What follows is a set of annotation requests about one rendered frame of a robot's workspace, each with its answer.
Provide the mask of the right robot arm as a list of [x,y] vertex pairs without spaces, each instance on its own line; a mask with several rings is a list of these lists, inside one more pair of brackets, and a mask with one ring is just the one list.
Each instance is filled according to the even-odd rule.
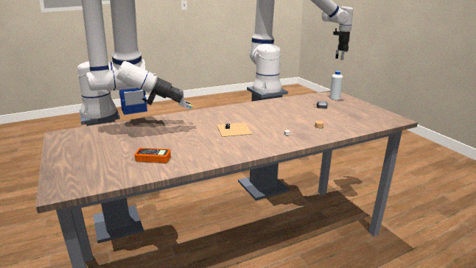
[[89,61],[79,64],[77,70],[83,101],[80,113],[86,119],[113,115],[116,106],[111,91],[142,89],[149,74],[138,49],[135,0],[110,0],[110,3],[113,62],[108,62],[102,0],[82,0]]

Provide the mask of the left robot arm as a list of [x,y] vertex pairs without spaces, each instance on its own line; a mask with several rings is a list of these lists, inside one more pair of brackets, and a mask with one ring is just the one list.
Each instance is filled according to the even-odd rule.
[[[341,7],[332,0],[311,0],[322,11],[323,21],[333,21],[341,26],[351,26],[352,7]],[[256,0],[255,33],[249,51],[250,59],[256,64],[256,79],[253,89],[261,93],[281,91],[279,79],[281,50],[274,46],[273,13],[275,0]],[[344,11],[345,10],[345,11]],[[263,45],[262,45],[263,44]]]

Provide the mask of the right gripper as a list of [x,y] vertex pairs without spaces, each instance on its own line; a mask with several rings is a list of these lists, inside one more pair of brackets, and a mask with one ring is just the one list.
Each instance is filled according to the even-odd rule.
[[[150,95],[148,99],[142,99],[147,102],[147,104],[151,105],[153,103],[153,100],[156,95],[161,96],[163,98],[170,98],[176,102],[178,102],[178,105],[185,107],[189,110],[192,109],[192,103],[187,102],[183,100],[184,94],[181,89],[174,88],[172,86],[172,83],[167,82],[161,78],[156,78],[156,74],[149,73],[148,77],[146,79],[146,82],[144,84],[144,87],[142,88],[143,91],[150,92]],[[155,83],[155,84],[154,84]],[[171,87],[172,86],[172,87]],[[151,90],[152,89],[152,90]],[[153,94],[152,94],[153,93]],[[190,105],[191,104],[191,105]]]

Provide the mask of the orange digital multimeter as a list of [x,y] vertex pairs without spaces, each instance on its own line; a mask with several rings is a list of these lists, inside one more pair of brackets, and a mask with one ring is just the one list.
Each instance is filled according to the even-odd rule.
[[138,162],[167,163],[170,157],[170,149],[139,148],[135,153]]

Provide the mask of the tan flat mat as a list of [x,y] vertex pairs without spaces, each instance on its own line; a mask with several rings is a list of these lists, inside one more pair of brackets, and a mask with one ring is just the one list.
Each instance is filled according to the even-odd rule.
[[230,124],[230,128],[226,129],[225,124],[217,124],[222,137],[236,136],[236,135],[252,135],[246,123]]

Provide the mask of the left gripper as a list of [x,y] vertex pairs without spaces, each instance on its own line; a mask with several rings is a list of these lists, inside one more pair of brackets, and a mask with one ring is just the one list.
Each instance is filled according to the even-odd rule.
[[349,50],[349,37],[350,37],[351,26],[339,25],[339,30],[340,31],[338,32],[337,28],[335,28],[335,32],[333,32],[333,35],[340,35],[338,48],[335,50],[336,51],[335,59],[338,59],[338,55],[339,55],[338,52],[342,51],[340,60],[343,60],[344,52],[347,52]]

